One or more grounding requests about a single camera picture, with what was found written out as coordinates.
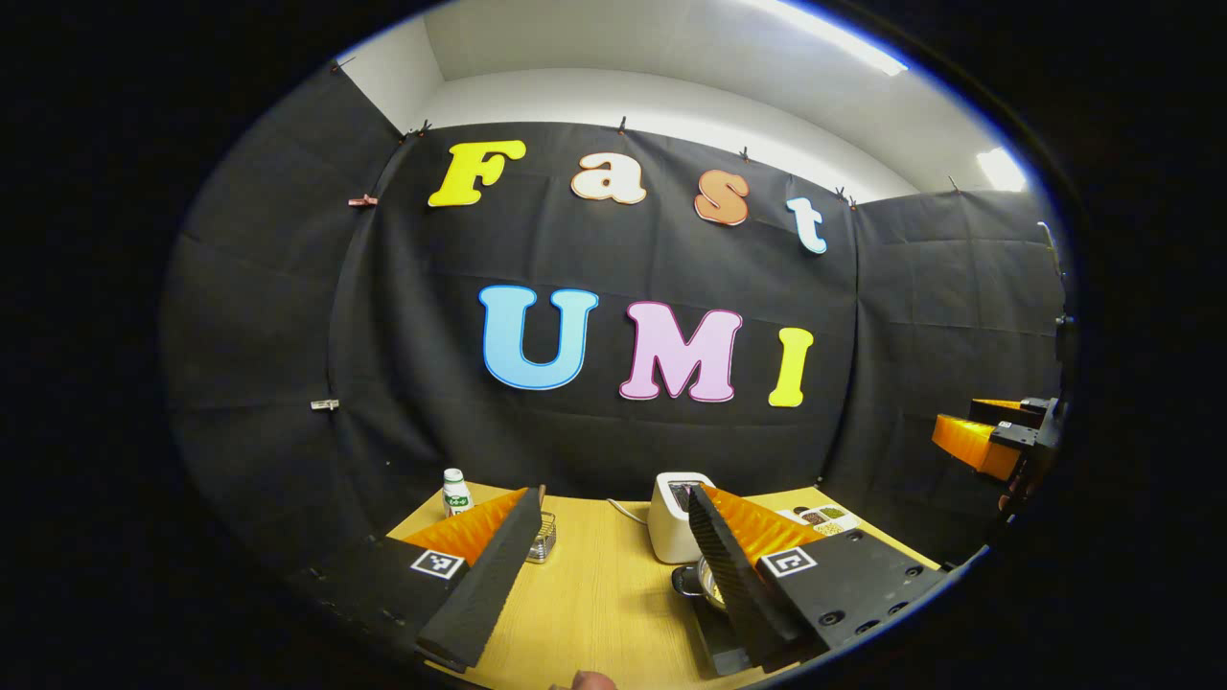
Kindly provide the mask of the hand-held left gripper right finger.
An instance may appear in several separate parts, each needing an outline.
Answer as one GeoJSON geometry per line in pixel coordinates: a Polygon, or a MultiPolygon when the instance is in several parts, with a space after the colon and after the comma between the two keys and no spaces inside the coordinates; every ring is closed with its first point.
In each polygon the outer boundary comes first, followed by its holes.
{"type": "Polygon", "coordinates": [[[692,490],[688,521],[733,634],[762,672],[863,642],[948,576],[863,529],[825,537],[708,485],[692,490]]]}

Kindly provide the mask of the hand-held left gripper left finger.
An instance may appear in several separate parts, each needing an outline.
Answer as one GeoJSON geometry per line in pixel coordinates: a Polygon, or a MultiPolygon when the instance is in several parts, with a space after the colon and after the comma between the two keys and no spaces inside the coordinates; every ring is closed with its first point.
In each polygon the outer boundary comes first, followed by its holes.
{"type": "Polygon", "coordinates": [[[521,487],[417,530],[369,538],[307,568],[307,598],[385,654],[477,665],[541,529],[521,487]]]}

